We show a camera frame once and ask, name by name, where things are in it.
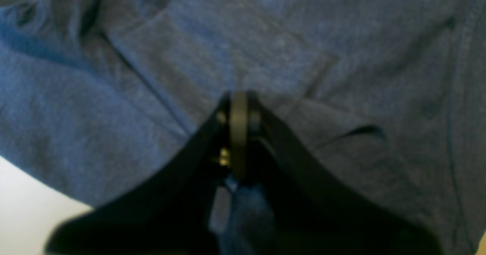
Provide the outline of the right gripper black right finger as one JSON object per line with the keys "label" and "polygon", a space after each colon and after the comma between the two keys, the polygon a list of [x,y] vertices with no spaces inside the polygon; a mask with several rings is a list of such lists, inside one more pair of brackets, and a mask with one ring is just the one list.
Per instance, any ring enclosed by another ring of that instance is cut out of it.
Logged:
{"label": "right gripper black right finger", "polygon": [[372,203],[311,156],[290,127],[247,93],[247,181],[273,213],[271,255],[441,255],[426,228]]}

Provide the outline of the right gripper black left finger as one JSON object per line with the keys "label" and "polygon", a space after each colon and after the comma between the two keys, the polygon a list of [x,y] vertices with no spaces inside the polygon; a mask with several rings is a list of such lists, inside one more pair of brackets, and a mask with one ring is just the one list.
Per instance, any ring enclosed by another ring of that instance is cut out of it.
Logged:
{"label": "right gripper black left finger", "polygon": [[225,94],[187,144],[153,177],[91,213],[62,223],[47,255],[218,255],[208,221],[218,187],[230,169],[220,164],[229,144],[222,122]]}

